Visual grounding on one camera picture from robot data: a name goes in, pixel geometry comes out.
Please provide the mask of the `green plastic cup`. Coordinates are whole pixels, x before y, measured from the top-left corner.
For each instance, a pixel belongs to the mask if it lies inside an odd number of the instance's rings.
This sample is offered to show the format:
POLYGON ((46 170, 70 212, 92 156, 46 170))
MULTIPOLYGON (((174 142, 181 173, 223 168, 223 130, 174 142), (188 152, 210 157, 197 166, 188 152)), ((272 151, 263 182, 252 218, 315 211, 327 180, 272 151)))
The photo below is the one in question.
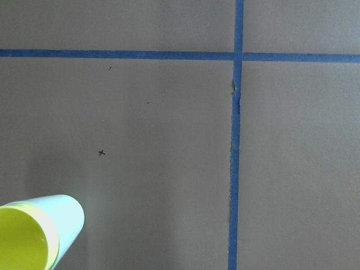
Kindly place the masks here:
POLYGON ((78 237, 84 225, 84 210, 80 203, 68 195, 51 195, 5 205, 30 204, 43 210, 55 223, 59 236, 59 250, 51 269, 55 269, 59 261, 78 237))

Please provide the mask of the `yellow plastic cup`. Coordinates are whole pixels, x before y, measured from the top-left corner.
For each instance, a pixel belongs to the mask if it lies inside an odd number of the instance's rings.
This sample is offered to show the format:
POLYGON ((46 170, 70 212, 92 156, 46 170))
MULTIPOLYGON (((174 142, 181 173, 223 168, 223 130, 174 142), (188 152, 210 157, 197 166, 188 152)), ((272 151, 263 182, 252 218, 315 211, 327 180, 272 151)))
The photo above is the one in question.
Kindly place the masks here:
POLYGON ((51 269, 59 243, 55 223, 40 208, 1 207, 1 269, 51 269))

